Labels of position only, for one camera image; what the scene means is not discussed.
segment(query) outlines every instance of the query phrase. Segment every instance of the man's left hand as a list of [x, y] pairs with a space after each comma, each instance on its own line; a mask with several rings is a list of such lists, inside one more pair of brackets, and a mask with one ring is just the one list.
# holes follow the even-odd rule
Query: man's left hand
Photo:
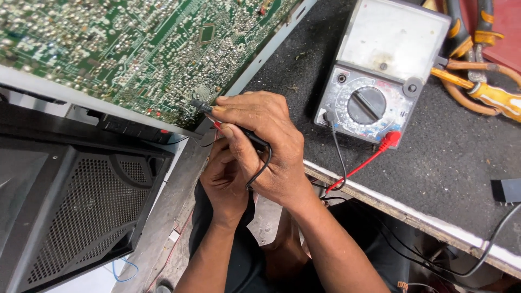
[[248, 205], [248, 191], [239, 163], [229, 150], [228, 139], [214, 143], [208, 160], [200, 179], [214, 209], [212, 222], [235, 229]]

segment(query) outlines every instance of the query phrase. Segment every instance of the perforated metal grille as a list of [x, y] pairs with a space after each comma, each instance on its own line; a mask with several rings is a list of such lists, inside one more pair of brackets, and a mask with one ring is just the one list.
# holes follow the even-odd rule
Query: perforated metal grille
[[98, 244], [98, 246], [96, 246], [93, 250], [91, 250], [89, 253], [87, 253], [80, 261], [78, 261], [77, 263], [80, 263], [80, 262], [83, 262], [83, 261], [86, 261], [88, 259], [91, 259], [93, 257], [96, 257], [100, 254], [102, 254], [105, 250], [107, 250], [107, 248], [110, 247], [111, 244], [114, 243], [114, 241], [116, 241], [116, 239], [118, 239], [118, 237], [121, 235], [121, 233], [123, 233], [123, 231], [125, 231], [126, 229], [121, 229], [119, 231], [117, 231], [116, 233], [112, 234], [110, 237], [108, 237], [107, 239], [103, 240], [102, 242], [100, 242], [100, 244]]
[[108, 161], [83, 158], [76, 168], [33, 265], [29, 284], [60, 272], [100, 236], [136, 220], [146, 198], [147, 190], [121, 183]]
[[143, 168], [141, 164], [138, 162], [119, 162], [121, 164], [121, 168], [127, 173], [127, 175], [134, 179], [134, 181], [139, 183], [145, 183], [146, 177], [145, 172], [143, 172]]

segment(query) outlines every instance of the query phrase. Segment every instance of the rotary selector knob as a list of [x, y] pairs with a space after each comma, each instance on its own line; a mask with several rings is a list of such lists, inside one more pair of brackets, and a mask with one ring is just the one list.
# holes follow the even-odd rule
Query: rotary selector knob
[[386, 97], [378, 89], [359, 88], [349, 98], [348, 114], [358, 124], [373, 124], [382, 119], [386, 104]]

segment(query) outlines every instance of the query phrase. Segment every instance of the workbench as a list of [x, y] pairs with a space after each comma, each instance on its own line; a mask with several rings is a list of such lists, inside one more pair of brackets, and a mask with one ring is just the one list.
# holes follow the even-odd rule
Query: workbench
[[[244, 89], [286, 97], [291, 119], [305, 138], [306, 172], [329, 184], [342, 168], [330, 131], [314, 125], [312, 117], [354, 3], [318, 1]], [[515, 90], [513, 82], [499, 76], [489, 75], [489, 83]], [[348, 170], [375, 151], [362, 140], [338, 139]], [[490, 180], [520, 177], [521, 124], [470, 112], [431, 76], [400, 147], [352, 176], [343, 191], [479, 257], [483, 239], [513, 208], [495, 203]], [[500, 233], [487, 262], [521, 277], [520, 255], [517, 214]]]

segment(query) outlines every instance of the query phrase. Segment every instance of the green circuit board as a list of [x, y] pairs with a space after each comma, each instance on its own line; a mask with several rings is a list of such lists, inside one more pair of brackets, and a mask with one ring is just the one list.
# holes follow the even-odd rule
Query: green circuit board
[[0, 65], [193, 130], [298, 2], [0, 0]]

